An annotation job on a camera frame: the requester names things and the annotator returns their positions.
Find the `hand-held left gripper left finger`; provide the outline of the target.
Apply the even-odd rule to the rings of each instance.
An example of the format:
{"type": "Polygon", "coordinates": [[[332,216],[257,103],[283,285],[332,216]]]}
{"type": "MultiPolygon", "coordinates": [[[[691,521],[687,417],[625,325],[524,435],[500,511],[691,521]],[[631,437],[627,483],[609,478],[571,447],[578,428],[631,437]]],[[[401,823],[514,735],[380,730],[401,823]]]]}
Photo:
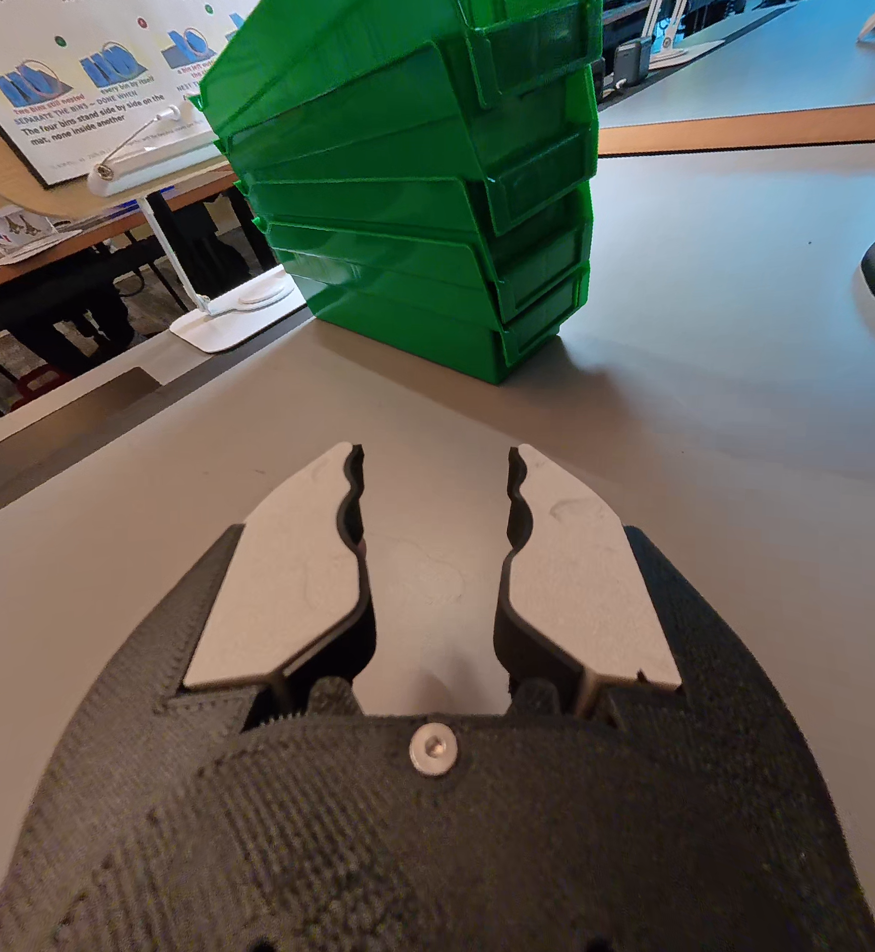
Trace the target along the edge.
{"type": "Polygon", "coordinates": [[[191,691],[352,683],[375,653],[360,445],[338,443],[247,516],[183,680],[191,691]]]}

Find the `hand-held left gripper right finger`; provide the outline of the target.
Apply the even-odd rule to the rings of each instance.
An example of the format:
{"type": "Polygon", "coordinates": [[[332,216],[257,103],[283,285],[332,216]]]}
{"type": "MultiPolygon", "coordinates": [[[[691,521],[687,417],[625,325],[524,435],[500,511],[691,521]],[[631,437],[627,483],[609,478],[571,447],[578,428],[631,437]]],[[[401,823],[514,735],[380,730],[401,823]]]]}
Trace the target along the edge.
{"type": "Polygon", "coordinates": [[[494,650],[510,693],[530,681],[558,694],[605,686],[682,686],[622,520],[537,448],[508,455],[506,536],[494,650]]]}

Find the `green plastic bin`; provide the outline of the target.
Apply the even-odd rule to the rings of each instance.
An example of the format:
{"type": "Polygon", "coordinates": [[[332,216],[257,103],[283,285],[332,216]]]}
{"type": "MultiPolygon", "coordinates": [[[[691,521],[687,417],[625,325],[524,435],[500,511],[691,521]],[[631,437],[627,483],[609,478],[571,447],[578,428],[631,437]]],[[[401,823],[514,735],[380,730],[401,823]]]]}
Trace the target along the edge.
{"type": "Polygon", "coordinates": [[[596,97],[585,67],[482,107],[464,43],[447,40],[217,146],[247,184],[458,180],[500,236],[595,175],[596,97]]]}
{"type": "Polygon", "coordinates": [[[482,185],[458,178],[259,182],[248,198],[297,277],[509,324],[588,270],[593,212],[578,186],[498,235],[482,185]]]}
{"type": "Polygon", "coordinates": [[[592,65],[602,2],[259,2],[200,80],[220,139],[434,46],[483,109],[592,65]]]}
{"type": "Polygon", "coordinates": [[[494,385],[557,338],[589,292],[583,264],[504,323],[486,287],[283,249],[277,255],[316,318],[494,385]]]}

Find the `light grey desk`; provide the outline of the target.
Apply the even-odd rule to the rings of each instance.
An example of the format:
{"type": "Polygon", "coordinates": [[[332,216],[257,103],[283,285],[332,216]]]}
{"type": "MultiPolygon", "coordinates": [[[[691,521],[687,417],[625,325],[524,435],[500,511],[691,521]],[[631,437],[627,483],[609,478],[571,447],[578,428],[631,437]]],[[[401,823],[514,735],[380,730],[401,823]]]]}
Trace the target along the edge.
{"type": "Polygon", "coordinates": [[[43,769],[134,627],[229,525],[364,446],[377,715],[501,713],[511,446],[643,530],[812,748],[875,916],[875,145],[602,159],[588,303],[500,387],[296,316],[0,481],[0,886],[43,769]]]}

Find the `red plastic container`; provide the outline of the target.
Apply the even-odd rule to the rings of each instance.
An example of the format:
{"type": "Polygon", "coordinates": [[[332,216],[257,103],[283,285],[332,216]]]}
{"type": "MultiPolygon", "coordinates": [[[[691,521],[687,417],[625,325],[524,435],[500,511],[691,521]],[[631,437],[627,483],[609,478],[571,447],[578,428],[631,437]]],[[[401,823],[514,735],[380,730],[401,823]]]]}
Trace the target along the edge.
{"type": "Polygon", "coordinates": [[[11,403],[10,411],[15,411],[62,387],[72,379],[70,374],[63,373],[54,365],[43,363],[15,381],[15,399],[11,403]]]}

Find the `long wooden table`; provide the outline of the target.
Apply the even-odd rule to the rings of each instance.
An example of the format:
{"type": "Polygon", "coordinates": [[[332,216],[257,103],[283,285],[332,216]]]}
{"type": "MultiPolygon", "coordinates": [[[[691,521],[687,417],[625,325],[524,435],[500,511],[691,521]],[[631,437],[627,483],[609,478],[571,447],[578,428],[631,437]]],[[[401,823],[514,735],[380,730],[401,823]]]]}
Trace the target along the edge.
{"type": "MultiPolygon", "coordinates": [[[[163,188],[160,195],[171,210],[177,210],[226,191],[235,184],[236,180],[233,170],[228,165],[224,165],[163,188]]],[[[106,242],[125,232],[131,232],[134,228],[146,223],[146,218],[138,207],[123,216],[97,223],[93,228],[69,237],[23,261],[0,265],[0,286],[71,254],[106,242]]]]}

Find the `printed instruction sheet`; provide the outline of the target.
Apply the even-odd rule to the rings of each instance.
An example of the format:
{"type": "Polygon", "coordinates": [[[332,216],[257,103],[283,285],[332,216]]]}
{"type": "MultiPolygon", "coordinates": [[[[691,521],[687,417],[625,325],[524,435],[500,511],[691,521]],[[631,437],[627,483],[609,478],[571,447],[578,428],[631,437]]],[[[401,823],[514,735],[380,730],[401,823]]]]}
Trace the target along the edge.
{"type": "Polygon", "coordinates": [[[256,1],[0,1],[0,134],[44,187],[211,134],[191,102],[256,1]]]}

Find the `wooden-edged side table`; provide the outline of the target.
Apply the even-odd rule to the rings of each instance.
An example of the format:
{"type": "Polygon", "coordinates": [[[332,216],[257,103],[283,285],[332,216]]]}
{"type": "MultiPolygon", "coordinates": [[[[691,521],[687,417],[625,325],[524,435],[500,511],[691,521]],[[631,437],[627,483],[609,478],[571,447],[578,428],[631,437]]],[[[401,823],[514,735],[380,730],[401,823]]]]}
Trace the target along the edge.
{"type": "Polygon", "coordinates": [[[875,144],[875,2],[792,2],[686,41],[723,39],[600,111],[599,156],[875,144]]]}

